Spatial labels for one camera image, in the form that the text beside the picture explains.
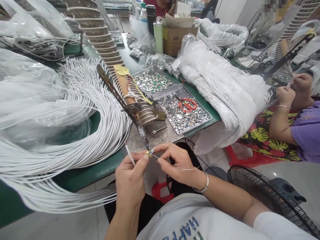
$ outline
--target red stool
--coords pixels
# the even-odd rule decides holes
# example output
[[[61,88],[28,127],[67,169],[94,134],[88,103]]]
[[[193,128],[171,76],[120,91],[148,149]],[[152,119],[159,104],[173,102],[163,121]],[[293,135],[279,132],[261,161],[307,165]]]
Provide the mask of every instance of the red stool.
[[[164,188],[164,187],[167,187],[167,183],[166,182],[164,182],[164,183],[156,183],[156,184],[153,185],[151,193],[152,193],[152,196],[155,199],[157,199],[160,202],[166,204],[167,202],[172,200],[174,198],[174,196],[173,196],[173,193],[172,193],[172,194],[170,194],[168,196],[161,197],[160,191],[161,191],[161,188]]]
[[[275,162],[281,162],[281,160],[268,157],[262,153],[253,151],[253,156],[251,158],[247,159],[238,159],[236,154],[234,153],[232,146],[226,147],[227,153],[229,154],[229,157],[231,159],[231,162],[229,162],[230,167],[233,165],[242,165],[246,167],[257,167],[263,164],[269,164],[269,163],[275,163]]]

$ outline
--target fan grille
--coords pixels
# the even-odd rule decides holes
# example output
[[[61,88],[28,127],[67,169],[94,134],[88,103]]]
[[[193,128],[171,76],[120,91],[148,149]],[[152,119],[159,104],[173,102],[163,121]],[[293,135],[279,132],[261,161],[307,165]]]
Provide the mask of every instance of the fan grille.
[[[228,170],[228,180],[246,190],[272,212],[287,218],[299,228],[320,239],[320,231],[302,208],[259,172],[234,165]]]

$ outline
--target white t-shirt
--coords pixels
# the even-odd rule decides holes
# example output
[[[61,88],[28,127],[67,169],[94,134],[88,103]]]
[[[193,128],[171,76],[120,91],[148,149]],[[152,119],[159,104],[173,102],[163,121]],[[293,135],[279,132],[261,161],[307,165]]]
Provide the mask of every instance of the white t-shirt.
[[[185,193],[163,206],[137,240],[316,240],[286,218],[260,213],[253,228],[214,208],[202,195]]]

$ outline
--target black thermos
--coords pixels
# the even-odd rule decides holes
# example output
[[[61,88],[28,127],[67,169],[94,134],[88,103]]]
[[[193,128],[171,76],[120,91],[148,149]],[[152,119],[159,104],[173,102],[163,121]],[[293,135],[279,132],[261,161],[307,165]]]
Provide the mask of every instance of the black thermos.
[[[154,36],[153,23],[157,21],[156,16],[156,7],[154,5],[147,5],[147,22],[148,22],[148,30]]]

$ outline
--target floral skirt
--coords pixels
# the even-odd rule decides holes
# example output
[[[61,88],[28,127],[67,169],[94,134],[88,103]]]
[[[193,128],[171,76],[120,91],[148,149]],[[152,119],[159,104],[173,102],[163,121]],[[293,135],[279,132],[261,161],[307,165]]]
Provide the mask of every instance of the floral skirt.
[[[273,112],[263,110],[254,120],[248,132],[238,139],[242,145],[254,151],[284,161],[301,161],[297,155],[297,146],[269,138],[269,121]],[[289,125],[293,125],[297,113],[289,114]]]

